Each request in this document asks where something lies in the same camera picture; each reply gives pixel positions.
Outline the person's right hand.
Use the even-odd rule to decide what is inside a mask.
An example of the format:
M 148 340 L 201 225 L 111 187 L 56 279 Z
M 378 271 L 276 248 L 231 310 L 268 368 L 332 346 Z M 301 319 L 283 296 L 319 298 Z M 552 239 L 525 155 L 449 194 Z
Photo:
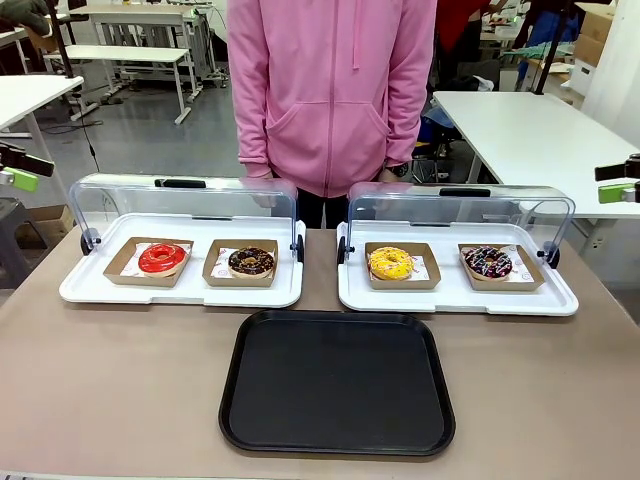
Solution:
M 247 179 L 247 182 L 251 188 L 258 189 L 263 187 L 271 187 L 273 183 L 273 179 L 274 179 L 273 173 L 269 171 L 266 174 L 260 175 L 258 177 L 249 177 Z M 261 208 L 273 208 L 276 206 L 276 199 L 271 193 L 253 195 L 252 199 Z

